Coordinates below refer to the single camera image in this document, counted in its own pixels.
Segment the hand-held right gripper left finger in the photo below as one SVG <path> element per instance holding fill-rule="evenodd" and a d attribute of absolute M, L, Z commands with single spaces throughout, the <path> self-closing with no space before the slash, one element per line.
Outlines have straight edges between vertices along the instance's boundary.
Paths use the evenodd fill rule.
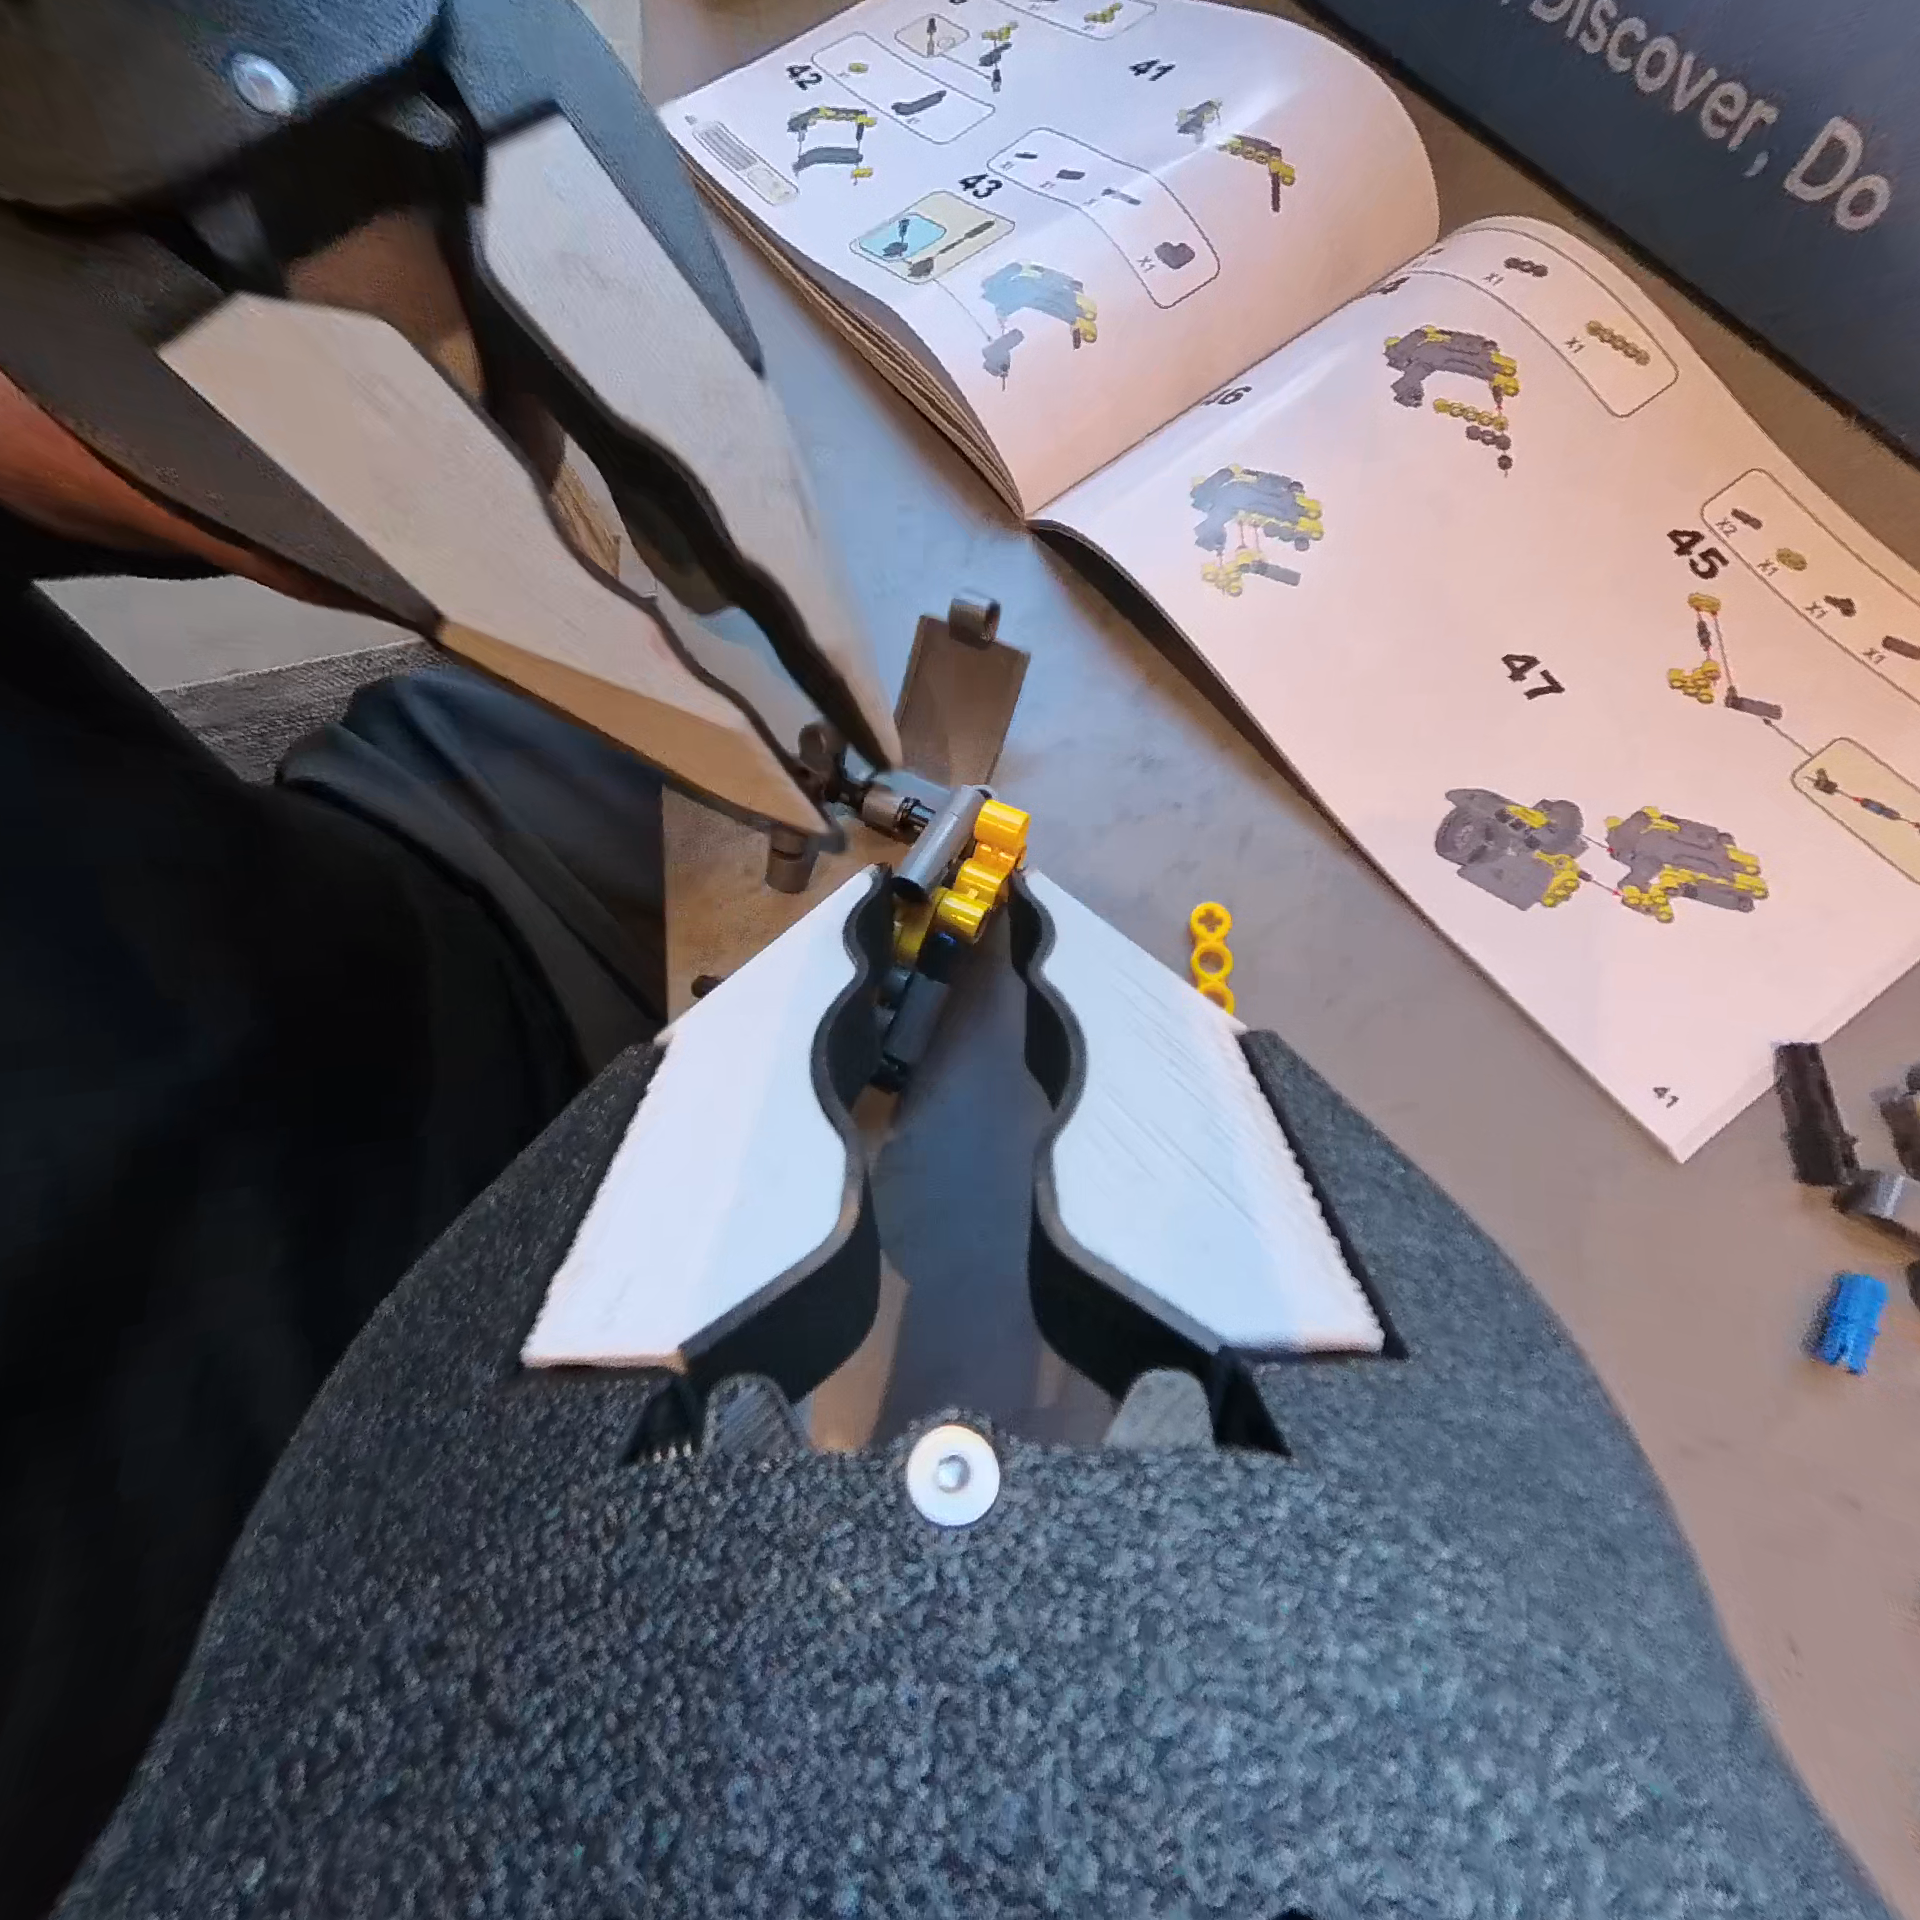
<path fill-rule="evenodd" d="M 805 1402 L 861 1351 L 881 1240 L 854 1101 L 891 947 L 887 878 L 861 869 L 669 1022 L 525 1369 L 759 1376 Z"/>

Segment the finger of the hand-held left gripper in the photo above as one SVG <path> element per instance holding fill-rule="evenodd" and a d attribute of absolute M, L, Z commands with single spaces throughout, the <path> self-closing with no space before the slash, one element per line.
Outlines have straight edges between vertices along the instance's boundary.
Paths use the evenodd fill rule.
<path fill-rule="evenodd" d="M 559 364 L 572 432 L 674 591 L 745 611 L 871 763 L 899 763 L 894 696 L 854 614 L 778 393 L 583 135 L 539 118 L 488 146 L 488 289 Z"/>
<path fill-rule="evenodd" d="M 396 570 L 467 664 L 736 819 L 837 844 L 763 729 L 651 601 L 579 559 L 525 461 L 392 324 L 237 292 L 162 363 Z"/>

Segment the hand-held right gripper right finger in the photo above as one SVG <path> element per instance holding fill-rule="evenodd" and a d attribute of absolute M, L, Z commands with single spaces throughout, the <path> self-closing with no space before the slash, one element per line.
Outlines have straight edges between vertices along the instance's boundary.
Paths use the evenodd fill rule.
<path fill-rule="evenodd" d="M 1254 1363 L 1381 1357 L 1385 1322 L 1257 1080 L 1246 1028 L 1037 869 L 1013 878 L 1035 1158 L 1030 1303 L 1106 1395 Z"/>

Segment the yellow brick assembly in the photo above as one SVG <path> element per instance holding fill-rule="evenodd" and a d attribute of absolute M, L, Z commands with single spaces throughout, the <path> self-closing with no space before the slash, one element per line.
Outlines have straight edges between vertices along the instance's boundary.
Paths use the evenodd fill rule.
<path fill-rule="evenodd" d="M 894 947 L 878 990 L 874 1088 L 904 1093 L 914 1080 L 963 961 L 1027 862 L 1027 835 L 1030 814 L 981 783 L 954 783 L 941 805 L 921 809 L 919 835 L 891 878 Z"/>

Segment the dark grey brick assembly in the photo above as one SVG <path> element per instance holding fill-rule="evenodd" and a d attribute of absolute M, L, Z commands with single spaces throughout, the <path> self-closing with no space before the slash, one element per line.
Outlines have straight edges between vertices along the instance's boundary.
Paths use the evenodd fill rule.
<path fill-rule="evenodd" d="M 803 727 L 803 787 L 830 824 L 907 849 L 894 874 L 899 899 L 936 899 L 973 856 L 1027 664 L 999 637 L 999 603 L 960 594 L 949 614 L 919 622 L 894 712 L 899 767 L 874 770 L 827 719 Z"/>

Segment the grey desk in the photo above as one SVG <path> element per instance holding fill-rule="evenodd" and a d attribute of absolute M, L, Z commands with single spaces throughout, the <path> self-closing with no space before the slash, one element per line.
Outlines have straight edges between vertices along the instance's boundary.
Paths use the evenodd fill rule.
<path fill-rule="evenodd" d="M 1246 928 L 1246 1021 L 1273 1028 L 1526 1268 L 1662 1477 L 1719 1626 L 1834 1831 L 1916 1916 L 1916 1309 L 1902 1257 L 1792 1179 L 1763 1098 L 1672 1162 L 1356 856 L 1145 603 L 995 493 L 755 245 L 720 237 L 809 474 L 894 674 L 921 611 L 1002 601 L 1030 647 L 1002 758 L 1037 865 L 1161 957 L 1193 899 Z M 1669 277 L 1655 299 L 1820 491 L 1916 563 L 1916 468 Z M 963 1151 L 1019 1201 L 1044 1119 L 1019 981 L 967 980 L 881 1158 L 887 1234 L 919 1232 Z M 963 1404 L 1091 1440 L 1102 1399 L 1044 1357 L 1027 1285 L 944 1253 L 883 1273 L 881 1319 L 809 1413 L 827 1451 Z M 1805 1354 L 1819 1289 L 1875 1268 L 1892 1301 L 1867 1377 Z"/>

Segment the person's black clothed body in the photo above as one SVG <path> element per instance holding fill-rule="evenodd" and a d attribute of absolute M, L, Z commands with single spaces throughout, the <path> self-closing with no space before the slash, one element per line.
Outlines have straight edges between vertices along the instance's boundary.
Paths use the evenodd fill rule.
<path fill-rule="evenodd" d="M 109 1820 L 325 1377 L 664 1022 L 662 780 L 467 669 L 237 773 L 5 514 L 5 1916 Z"/>

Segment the black connector piece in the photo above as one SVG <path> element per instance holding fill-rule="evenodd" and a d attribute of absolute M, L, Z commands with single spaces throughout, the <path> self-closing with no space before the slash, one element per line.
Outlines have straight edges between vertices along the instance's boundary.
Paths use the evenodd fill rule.
<path fill-rule="evenodd" d="M 1794 1179 L 1825 1191 L 1856 1183 L 1860 1140 L 1842 1119 L 1820 1044 L 1777 1044 L 1772 1083 L 1784 1107 Z"/>

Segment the blue connector pin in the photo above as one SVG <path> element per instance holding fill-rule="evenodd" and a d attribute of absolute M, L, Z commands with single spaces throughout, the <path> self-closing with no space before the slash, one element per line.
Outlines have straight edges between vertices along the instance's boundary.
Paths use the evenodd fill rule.
<path fill-rule="evenodd" d="M 1808 1354 L 1842 1376 L 1863 1377 L 1880 1343 L 1885 1281 L 1868 1273 L 1839 1273 L 1820 1301 Z"/>

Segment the pile of loose toy bricks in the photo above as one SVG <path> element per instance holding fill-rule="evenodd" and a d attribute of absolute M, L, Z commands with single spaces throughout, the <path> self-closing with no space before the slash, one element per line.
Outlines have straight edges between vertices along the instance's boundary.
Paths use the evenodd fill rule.
<path fill-rule="evenodd" d="M 1896 1153 L 1892 1169 L 1863 1169 L 1842 1195 L 1839 1210 L 1875 1226 L 1906 1253 L 1906 1291 L 1916 1303 L 1916 1063 L 1896 1088 L 1880 1093 L 1880 1114 Z"/>

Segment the open instruction booklet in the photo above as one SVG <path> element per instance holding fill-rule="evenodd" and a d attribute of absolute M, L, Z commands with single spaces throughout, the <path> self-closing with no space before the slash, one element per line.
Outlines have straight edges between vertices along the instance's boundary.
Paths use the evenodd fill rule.
<path fill-rule="evenodd" d="M 662 115 L 1673 1158 L 1916 966 L 1916 566 L 1345 43 L 855 5 Z"/>

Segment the dark blue cardboard box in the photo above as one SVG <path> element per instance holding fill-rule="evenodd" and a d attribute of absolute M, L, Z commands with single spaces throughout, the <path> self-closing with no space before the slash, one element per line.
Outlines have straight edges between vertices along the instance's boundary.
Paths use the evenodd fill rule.
<path fill-rule="evenodd" d="M 1916 455 L 1916 5 L 1321 5 Z"/>

